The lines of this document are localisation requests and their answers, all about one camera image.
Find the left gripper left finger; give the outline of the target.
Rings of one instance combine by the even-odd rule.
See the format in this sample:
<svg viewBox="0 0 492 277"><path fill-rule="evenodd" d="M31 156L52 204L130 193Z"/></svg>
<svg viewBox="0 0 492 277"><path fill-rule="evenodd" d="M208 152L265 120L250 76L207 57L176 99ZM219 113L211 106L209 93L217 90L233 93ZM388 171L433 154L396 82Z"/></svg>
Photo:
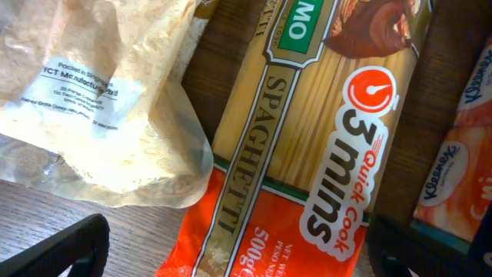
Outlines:
<svg viewBox="0 0 492 277"><path fill-rule="evenodd" d="M110 227L97 213L1 262L2 276L102 277L109 251Z"/></svg>

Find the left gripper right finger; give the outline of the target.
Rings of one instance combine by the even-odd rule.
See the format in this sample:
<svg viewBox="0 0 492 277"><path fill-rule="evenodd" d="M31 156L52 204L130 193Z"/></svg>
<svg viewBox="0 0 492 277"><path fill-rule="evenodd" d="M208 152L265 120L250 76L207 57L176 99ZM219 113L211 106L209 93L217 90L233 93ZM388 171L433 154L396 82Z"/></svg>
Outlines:
<svg viewBox="0 0 492 277"><path fill-rule="evenodd" d="M366 242L376 276L490 276L491 267L383 216L371 220Z"/></svg>

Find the blue Kleenex tissue pack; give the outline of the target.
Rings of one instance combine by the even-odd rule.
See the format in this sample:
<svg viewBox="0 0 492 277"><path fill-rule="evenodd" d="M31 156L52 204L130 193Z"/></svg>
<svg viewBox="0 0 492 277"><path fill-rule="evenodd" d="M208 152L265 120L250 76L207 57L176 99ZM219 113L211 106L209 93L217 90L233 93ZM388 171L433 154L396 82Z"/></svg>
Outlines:
<svg viewBox="0 0 492 277"><path fill-rule="evenodd" d="M476 62L413 217L472 242L491 202L491 39Z"/></svg>

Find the beige powder pouch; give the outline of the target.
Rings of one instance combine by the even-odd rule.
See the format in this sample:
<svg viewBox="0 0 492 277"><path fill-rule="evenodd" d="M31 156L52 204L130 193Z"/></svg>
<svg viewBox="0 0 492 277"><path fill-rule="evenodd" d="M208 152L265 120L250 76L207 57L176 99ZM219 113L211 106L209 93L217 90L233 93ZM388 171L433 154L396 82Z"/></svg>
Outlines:
<svg viewBox="0 0 492 277"><path fill-rule="evenodd" d="M1 177L66 199L185 208L211 146L181 80L198 0L1 3Z"/></svg>

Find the orange spaghetti packet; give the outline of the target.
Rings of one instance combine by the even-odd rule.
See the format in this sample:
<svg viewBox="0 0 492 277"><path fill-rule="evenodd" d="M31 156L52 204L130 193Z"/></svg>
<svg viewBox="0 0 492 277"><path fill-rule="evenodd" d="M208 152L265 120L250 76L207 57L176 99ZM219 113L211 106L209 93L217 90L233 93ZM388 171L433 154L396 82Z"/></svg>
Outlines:
<svg viewBox="0 0 492 277"><path fill-rule="evenodd" d="M350 276L432 1L268 1L159 276Z"/></svg>

